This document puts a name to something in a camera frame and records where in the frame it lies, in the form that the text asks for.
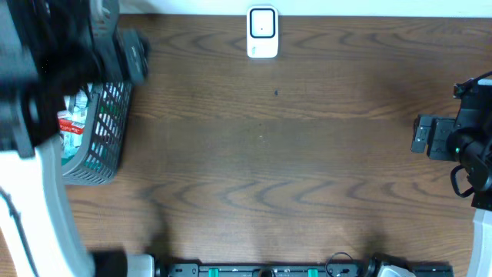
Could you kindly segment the red stick sachet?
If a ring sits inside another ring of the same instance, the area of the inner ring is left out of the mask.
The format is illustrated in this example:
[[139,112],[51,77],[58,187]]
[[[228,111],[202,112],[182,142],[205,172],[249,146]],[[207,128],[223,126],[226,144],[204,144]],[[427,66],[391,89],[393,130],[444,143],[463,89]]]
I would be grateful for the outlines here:
[[73,115],[69,111],[61,111],[58,113],[59,128],[63,132],[70,132],[76,135],[82,135],[85,130],[85,123],[78,116]]

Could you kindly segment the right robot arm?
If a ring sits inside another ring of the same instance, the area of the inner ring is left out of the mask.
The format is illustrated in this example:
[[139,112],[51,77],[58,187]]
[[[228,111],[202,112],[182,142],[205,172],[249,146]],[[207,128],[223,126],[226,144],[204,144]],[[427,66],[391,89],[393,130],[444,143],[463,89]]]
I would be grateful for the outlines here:
[[411,151],[432,160],[456,162],[450,182],[454,193],[472,196],[474,244],[468,276],[491,275],[491,73],[454,84],[460,100],[454,118],[419,114]]

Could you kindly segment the teal snack packet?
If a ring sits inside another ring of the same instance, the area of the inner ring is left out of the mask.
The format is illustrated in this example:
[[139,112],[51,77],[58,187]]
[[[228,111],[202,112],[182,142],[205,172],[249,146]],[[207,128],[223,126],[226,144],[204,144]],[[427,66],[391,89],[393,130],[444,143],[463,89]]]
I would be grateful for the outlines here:
[[88,117],[88,96],[84,90],[65,96],[65,110],[58,112],[61,138],[61,163],[64,165],[79,150]]

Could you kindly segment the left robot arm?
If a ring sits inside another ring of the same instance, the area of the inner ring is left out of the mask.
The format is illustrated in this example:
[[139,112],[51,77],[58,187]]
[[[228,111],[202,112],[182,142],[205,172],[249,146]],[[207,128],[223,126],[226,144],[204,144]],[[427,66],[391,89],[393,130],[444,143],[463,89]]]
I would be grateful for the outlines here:
[[1,230],[19,276],[153,276],[149,254],[83,246],[62,181],[58,113],[87,84],[141,84],[148,43],[117,1],[1,3]]

